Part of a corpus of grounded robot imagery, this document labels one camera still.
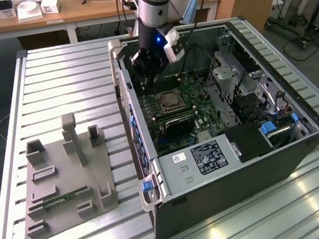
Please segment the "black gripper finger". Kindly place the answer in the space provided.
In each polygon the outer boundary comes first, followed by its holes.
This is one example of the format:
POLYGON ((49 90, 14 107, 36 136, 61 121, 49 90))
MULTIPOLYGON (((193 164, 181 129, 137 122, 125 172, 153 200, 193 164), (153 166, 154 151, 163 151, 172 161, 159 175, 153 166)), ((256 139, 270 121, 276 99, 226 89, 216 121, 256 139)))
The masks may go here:
POLYGON ((167 63, 157 64, 150 68, 151 83, 153 83, 155 78, 165 70, 165 67, 167 67, 167 63))
POLYGON ((134 70, 140 77, 144 78, 147 84, 151 84, 151 73, 148 63, 148 53, 146 49, 138 49, 137 52, 130 57, 134 70))

